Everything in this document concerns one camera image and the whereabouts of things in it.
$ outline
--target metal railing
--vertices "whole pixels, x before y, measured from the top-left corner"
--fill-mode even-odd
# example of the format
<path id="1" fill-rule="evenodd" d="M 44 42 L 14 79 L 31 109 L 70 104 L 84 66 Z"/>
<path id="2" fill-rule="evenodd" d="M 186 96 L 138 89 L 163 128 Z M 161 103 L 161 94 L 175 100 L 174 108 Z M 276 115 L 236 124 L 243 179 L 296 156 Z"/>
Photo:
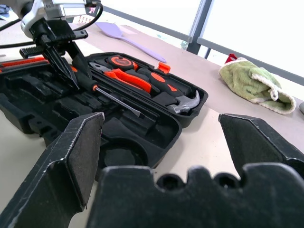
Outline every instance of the metal railing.
<path id="1" fill-rule="evenodd" d="M 104 6 L 104 11 L 114 14 L 116 16 L 119 16 L 121 18 L 130 20 L 132 22 L 138 23 L 140 25 L 152 28 L 156 31 L 165 33 L 167 35 L 170 35 L 172 37 L 184 40 L 186 42 L 188 42 L 188 47 L 187 47 L 187 51 L 194 53 L 194 54 L 198 54 L 199 52 L 199 48 L 201 47 L 201 45 L 205 46 L 208 48 L 207 54 L 205 56 L 205 58 L 208 57 L 210 50 L 213 49 L 215 51 L 218 51 L 220 53 L 229 55 L 230 53 L 234 53 L 236 56 L 238 57 L 244 57 L 246 59 L 248 59 L 249 61 L 251 61 L 252 63 L 254 63 L 255 65 L 259 66 L 259 67 L 264 67 L 265 69 L 267 69 L 269 72 L 273 73 L 273 74 L 277 74 L 280 75 L 283 78 L 286 78 L 290 81 L 293 81 L 295 83 L 298 83 L 302 86 L 304 86 L 304 77 L 301 77 L 299 75 L 293 74 L 291 72 L 285 71 L 283 69 L 280 69 L 278 67 L 275 67 L 273 65 L 267 64 L 265 62 L 259 61 L 257 59 L 251 58 L 249 56 L 246 56 L 242 53 L 236 52 L 232 49 L 223 47 L 221 45 L 218 45 L 216 43 L 213 43 L 211 41 L 208 41 L 203 37 L 204 34 L 204 28 L 208 22 L 208 16 L 212 10 L 212 3 L 214 0 L 201 0 L 195 20 L 193 22 L 192 28 L 190 30 L 190 33 L 187 34 L 183 34 L 180 32 L 177 32 L 175 30 L 166 28 L 164 26 L 160 26 L 157 25 L 155 23 L 143 20 L 141 18 L 138 17 L 134 17 L 130 14 L 109 8 L 107 6 Z"/>

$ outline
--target red fabric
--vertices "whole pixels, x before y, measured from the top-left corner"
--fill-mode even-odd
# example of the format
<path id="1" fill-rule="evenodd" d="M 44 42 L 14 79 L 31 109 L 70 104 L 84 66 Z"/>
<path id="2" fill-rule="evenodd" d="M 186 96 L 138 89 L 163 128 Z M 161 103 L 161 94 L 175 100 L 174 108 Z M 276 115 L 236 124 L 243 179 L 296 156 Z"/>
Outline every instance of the red fabric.
<path id="1" fill-rule="evenodd" d="M 228 63 L 228 62 L 231 62 L 231 61 L 234 61 L 234 60 L 236 60 L 238 57 L 236 57 L 236 55 L 235 54 L 229 54 L 229 56 L 228 56 L 228 58 L 227 58 L 227 60 L 226 60 L 226 62 L 225 63 Z"/>

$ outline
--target screwdriver shaft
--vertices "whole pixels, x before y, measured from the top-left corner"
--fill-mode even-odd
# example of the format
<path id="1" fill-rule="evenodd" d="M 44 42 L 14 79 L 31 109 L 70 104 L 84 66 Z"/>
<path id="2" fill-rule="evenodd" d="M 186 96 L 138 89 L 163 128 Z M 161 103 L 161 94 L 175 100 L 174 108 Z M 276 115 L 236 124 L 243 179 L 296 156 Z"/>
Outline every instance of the screwdriver shaft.
<path id="1" fill-rule="evenodd" d="M 106 97 L 110 98 L 111 100 L 116 101 L 118 104 L 122 105 L 123 107 L 129 109 L 129 110 L 130 110 L 131 112 L 133 112 L 136 116 L 139 117 L 139 116 L 141 115 L 141 112 L 140 112 L 140 111 L 138 111 L 138 110 L 132 108 L 131 106 L 125 104 L 125 103 L 122 102 L 121 100 L 119 100 L 119 99 L 117 99 L 116 97 L 114 97 L 114 96 L 108 94 L 107 92 L 103 91 L 102 89 L 100 89 L 100 88 L 97 87 L 95 90 L 98 91 L 98 92 L 100 92 L 101 94 L 105 95 Z"/>

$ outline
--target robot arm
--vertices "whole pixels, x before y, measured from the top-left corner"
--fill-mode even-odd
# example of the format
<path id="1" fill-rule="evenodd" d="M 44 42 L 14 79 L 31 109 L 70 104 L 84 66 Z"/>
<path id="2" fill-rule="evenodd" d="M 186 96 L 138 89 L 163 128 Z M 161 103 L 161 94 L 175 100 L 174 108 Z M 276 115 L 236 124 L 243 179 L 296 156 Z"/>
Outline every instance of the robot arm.
<path id="1" fill-rule="evenodd" d="M 32 38 L 29 29 L 42 19 L 66 19 L 85 15 L 86 0 L 0 0 L 1 4 L 12 7 L 21 22 L 25 35 Z"/>

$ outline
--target hammer head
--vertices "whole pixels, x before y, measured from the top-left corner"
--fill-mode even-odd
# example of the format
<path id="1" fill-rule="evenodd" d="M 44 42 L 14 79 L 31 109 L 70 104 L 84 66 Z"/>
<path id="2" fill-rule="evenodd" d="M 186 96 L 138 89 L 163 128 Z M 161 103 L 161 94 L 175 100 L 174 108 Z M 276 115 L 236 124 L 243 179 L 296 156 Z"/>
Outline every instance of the hammer head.
<path id="1" fill-rule="evenodd" d="M 200 95 L 199 92 L 196 91 L 195 98 L 191 99 L 186 96 L 179 96 L 176 99 L 179 101 L 178 105 L 169 105 L 168 109 L 174 111 L 176 114 L 180 113 L 188 113 L 192 108 L 195 108 L 200 103 Z"/>

